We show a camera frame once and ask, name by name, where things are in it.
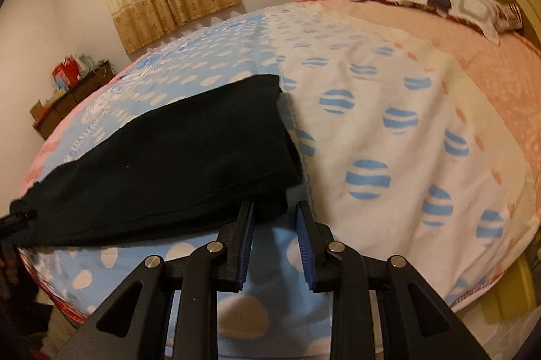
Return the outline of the blue polka dot blanket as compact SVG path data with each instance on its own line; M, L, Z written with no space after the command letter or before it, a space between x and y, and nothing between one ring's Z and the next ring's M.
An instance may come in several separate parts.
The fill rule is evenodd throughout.
M42 180L128 122L201 92L277 74L280 113L317 219L369 256L409 259L455 310L511 267L539 227L523 150L451 55L403 30L291 3L232 18L144 55L72 110L28 173ZM188 255L211 233L133 245L23 251L66 315L83 321L144 255ZM329 299L309 298L293 231L256 233L247 293L224 300L224 358L325 355Z

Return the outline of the pink patterned bed sheet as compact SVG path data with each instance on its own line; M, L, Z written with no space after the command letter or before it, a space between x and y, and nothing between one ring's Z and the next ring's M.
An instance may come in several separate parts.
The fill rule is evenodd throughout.
M533 170L540 190L540 51L508 33L496 46L475 30L419 9L376 2L324 1L346 16L403 30L453 56L499 113Z

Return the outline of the black trousers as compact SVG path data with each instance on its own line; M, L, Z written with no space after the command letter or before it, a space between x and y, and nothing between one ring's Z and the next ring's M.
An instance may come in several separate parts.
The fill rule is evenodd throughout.
M128 122L14 200L11 242L109 246L212 232L243 204L258 224L288 209L303 170L278 111L275 75L166 104Z

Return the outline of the red gift bag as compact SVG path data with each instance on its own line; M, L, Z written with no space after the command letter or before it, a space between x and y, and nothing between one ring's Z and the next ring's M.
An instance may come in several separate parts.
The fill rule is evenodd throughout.
M52 72L56 86L65 91L69 91L79 82L80 74L80 64L76 58L72 56L62 60Z

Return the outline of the dark brown wooden desk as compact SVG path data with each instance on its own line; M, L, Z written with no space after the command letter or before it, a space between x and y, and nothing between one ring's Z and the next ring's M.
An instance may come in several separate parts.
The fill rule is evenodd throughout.
M108 60L98 63L69 91L59 90L59 94L52 98L51 103L43 104L49 110L38 122L34 121L34 130L43 140L47 140L72 110L95 91L107 85L113 77L115 77L115 71Z

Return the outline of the cardboard box on desk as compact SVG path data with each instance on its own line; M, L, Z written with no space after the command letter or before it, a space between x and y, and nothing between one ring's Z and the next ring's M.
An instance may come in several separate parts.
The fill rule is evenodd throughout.
M38 122L42 117L44 117L47 112L48 108L44 106L41 101L37 101L30 109L30 114L35 122Z

